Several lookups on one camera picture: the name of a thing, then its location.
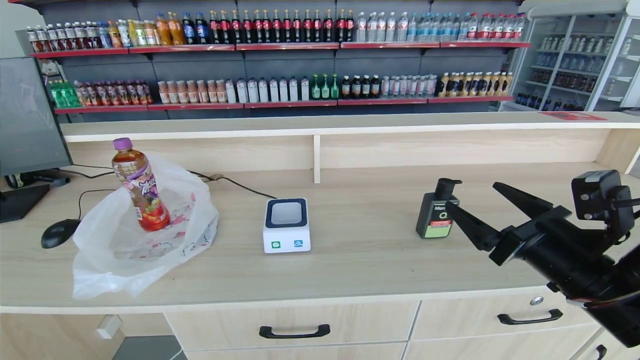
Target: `drawer handle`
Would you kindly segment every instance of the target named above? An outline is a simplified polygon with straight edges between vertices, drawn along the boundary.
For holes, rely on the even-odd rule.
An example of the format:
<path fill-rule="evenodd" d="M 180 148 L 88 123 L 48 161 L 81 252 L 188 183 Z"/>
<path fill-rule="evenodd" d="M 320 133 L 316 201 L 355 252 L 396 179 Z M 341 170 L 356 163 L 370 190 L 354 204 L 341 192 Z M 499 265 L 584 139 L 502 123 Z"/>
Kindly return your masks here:
<path fill-rule="evenodd" d="M 607 355 L 607 348 L 605 348 L 604 345 L 598 345 L 598 347 L 596 347 L 596 351 L 598 352 L 597 360 L 602 360 L 605 355 Z"/>
<path fill-rule="evenodd" d="M 331 329 L 329 324 L 325 323 L 318 325 L 318 331 L 313 334 L 299 334 L 299 335 L 276 335 L 273 333 L 273 328 L 270 326 L 260 326 L 260 336 L 265 339 L 307 339 L 307 338 L 322 338 L 325 335 L 329 335 Z"/>
<path fill-rule="evenodd" d="M 500 314 L 498 315 L 498 320 L 500 320 L 504 325 L 526 325 L 528 323 L 553 322 L 560 319 L 563 315 L 562 311 L 558 309 L 551 309 L 549 310 L 549 313 L 551 314 L 550 318 L 535 320 L 514 320 L 508 314 Z"/>

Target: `plastic bag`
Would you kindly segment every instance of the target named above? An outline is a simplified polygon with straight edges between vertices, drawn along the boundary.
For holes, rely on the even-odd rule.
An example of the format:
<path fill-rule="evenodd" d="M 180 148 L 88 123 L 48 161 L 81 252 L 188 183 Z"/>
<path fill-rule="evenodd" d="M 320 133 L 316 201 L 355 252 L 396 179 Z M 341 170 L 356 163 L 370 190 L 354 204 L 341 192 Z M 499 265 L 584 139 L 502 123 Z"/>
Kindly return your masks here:
<path fill-rule="evenodd" d="M 76 299 L 126 290 L 132 297 L 211 245 L 218 210 L 209 187 L 169 161 L 148 156 L 158 191 L 171 213 L 162 230 L 144 231 L 129 192 L 120 187 L 82 219 L 74 234 L 79 248 L 73 264 Z"/>

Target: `wall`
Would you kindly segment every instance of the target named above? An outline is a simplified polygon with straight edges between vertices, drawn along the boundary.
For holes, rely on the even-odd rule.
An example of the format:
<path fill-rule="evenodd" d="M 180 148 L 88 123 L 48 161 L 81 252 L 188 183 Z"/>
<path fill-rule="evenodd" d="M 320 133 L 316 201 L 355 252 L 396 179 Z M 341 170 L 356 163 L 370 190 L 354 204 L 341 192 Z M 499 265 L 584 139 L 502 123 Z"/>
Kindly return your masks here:
<path fill-rule="evenodd" d="M 23 30 L 25 26 L 38 25 L 45 26 L 45 22 L 36 10 L 0 0 L 0 58 L 24 56 L 15 32 Z"/>

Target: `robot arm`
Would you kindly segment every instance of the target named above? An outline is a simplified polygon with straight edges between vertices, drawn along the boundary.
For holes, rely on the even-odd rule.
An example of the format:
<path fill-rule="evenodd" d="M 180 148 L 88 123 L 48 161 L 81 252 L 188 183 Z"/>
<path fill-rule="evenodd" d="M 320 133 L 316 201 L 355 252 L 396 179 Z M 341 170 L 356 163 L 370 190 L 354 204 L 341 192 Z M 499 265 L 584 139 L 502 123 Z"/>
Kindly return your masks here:
<path fill-rule="evenodd" d="M 513 258 L 526 261 L 549 280 L 547 287 L 583 307 L 625 346 L 640 345 L 640 245 L 617 264 L 604 255 L 628 239 L 640 217 L 632 209 L 640 199 L 631 199 L 620 173 L 594 171 L 572 181 L 576 216 L 604 222 L 603 230 L 581 229 L 566 220 L 571 211 L 509 185 L 493 188 L 531 220 L 498 231 L 448 202 L 449 216 L 476 248 L 498 266 Z"/>

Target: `drawer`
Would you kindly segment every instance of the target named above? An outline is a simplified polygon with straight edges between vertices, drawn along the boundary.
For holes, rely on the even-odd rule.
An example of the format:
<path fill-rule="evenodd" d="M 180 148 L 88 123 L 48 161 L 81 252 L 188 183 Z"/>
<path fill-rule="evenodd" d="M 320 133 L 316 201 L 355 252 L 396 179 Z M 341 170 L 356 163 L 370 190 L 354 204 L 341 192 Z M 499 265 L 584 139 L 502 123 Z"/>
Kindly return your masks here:
<path fill-rule="evenodd" d="M 166 313 L 185 350 L 406 341 L 418 302 L 346 304 Z M 260 327 L 275 335 L 265 338 Z"/>
<path fill-rule="evenodd" d="M 531 305 L 536 297 L 542 297 L 542 302 Z M 500 314 L 516 321 L 557 318 L 556 310 L 562 315 L 549 322 L 506 325 L 498 319 Z M 587 323 L 595 323 L 595 320 L 584 310 L 567 304 L 561 294 L 545 288 L 522 295 L 425 300 L 420 306 L 411 340 L 508 334 Z"/>
<path fill-rule="evenodd" d="M 189 360 L 400 360 L 404 343 L 187 351 Z"/>
<path fill-rule="evenodd" d="M 516 334 L 410 341 L 404 360 L 567 360 L 598 328 L 597 324 L 590 324 Z"/>

